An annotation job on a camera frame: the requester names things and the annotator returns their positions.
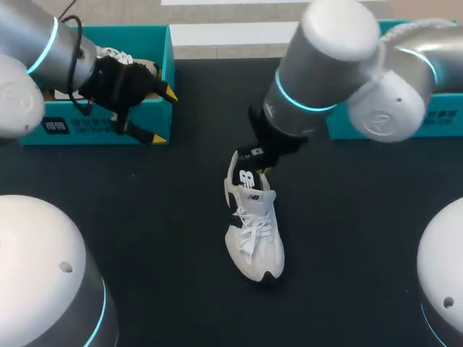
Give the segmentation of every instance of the dark mat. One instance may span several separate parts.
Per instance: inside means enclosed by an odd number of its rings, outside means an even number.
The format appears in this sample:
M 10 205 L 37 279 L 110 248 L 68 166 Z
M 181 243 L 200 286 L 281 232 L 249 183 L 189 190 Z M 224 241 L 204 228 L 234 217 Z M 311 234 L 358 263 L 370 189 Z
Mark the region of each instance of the dark mat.
M 306 146 L 268 177 L 280 285 L 249 285 L 229 260 L 223 180 L 277 64 L 178 61 L 168 147 L 0 149 L 0 194 L 47 200 L 79 226 L 115 298 L 120 347 L 427 345 L 416 251 L 463 196 L 461 140 Z

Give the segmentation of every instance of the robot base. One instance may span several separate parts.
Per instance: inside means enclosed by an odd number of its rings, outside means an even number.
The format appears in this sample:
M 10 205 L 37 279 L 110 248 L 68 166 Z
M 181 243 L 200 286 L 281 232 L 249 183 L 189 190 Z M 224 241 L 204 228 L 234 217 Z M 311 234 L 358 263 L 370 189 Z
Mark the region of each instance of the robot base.
M 440 211 L 425 229 L 417 269 L 422 314 L 432 347 L 463 346 L 463 199 Z
M 82 284 L 69 308 L 50 329 L 25 347 L 115 347 L 118 337 L 116 307 L 88 255 Z

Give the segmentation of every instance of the shoelace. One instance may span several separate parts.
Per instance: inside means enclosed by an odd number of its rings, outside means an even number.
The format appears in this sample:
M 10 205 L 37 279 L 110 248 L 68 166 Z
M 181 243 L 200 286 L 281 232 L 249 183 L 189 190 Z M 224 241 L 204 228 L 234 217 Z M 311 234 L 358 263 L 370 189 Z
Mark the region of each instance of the shoelace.
M 104 56 L 110 56 L 111 58 L 115 58 L 117 61 L 123 64 L 126 64 L 126 65 L 133 63 L 133 58 L 131 55 L 124 53 L 124 52 L 119 52 L 118 50 L 114 48 L 103 48 L 101 50 L 101 53 Z
M 238 207 L 235 215 L 239 216 L 243 223 L 241 242 L 238 249 L 249 255 L 247 262 L 252 264 L 252 254 L 258 245 L 259 239 L 271 236 L 272 225 L 268 213 L 264 217 L 248 213 L 244 207 Z

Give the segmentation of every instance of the black cable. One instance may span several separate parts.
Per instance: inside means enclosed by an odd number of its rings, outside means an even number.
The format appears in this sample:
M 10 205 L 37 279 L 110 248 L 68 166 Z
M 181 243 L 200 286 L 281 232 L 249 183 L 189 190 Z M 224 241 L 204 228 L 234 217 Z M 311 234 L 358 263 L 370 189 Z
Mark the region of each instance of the black cable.
M 82 22 L 80 21 L 80 18 L 73 14 L 71 14 L 70 16 L 67 16 L 61 21 L 65 23 L 70 20 L 75 20 L 77 23 L 77 40 L 74 46 L 74 50 L 72 52 L 71 67 L 69 69 L 69 76 L 67 78 L 67 94 L 69 96 L 69 99 L 74 104 L 74 106 L 80 112 L 82 112 L 82 114 L 84 114 L 85 116 L 89 116 L 92 111 L 92 103 L 89 101 L 86 107 L 82 106 L 75 100 L 74 95 L 72 94 L 72 91 L 74 89 L 74 73 L 75 73 L 75 67 L 77 66 L 77 60 L 79 59 L 79 55 L 80 55 L 80 44 L 82 42 L 83 28 L 82 28 Z
M 66 7 L 66 9 L 63 11 L 63 13 L 61 13 L 61 15 L 58 17 L 59 20 L 61 20 L 61 18 L 64 17 L 64 15 L 69 11 L 69 9 L 74 6 L 76 1 L 77 0 L 72 0 L 71 4 L 69 4 L 69 6 Z

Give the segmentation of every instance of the white sneaker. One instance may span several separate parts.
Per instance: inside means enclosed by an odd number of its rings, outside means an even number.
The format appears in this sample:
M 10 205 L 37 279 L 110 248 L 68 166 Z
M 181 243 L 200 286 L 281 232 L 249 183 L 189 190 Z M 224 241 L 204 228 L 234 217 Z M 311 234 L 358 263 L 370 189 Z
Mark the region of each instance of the white sneaker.
M 270 190 L 265 175 L 263 190 L 252 189 L 254 177 L 243 172 L 245 186 L 232 184 L 238 152 L 231 160 L 225 179 L 225 197 L 231 209 L 231 224 L 225 235 L 226 248 L 238 269 L 255 282 L 271 282 L 280 277 L 284 268 L 284 249 L 276 224 L 273 201 L 276 193 Z
M 155 76 L 157 74 L 156 68 L 152 61 L 146 60 L 146 59 L 133 59 L 130 54 L 127 54 L 125 52 L 119 52 L 118 50 L 114 48 L 109 48 L 109 47 L 103 48 L 103 47 L 96 46 L 96 56 L 98 58 L 103 58 L 104 56 L 110 56 L 111 58 L 115 58 L 118 62 L 123 63 L 125 65 L 133 64 L 133 63 L 143 64 L 148 68 L 148 70 L 150 70 L 152 74 L 154 74 Z

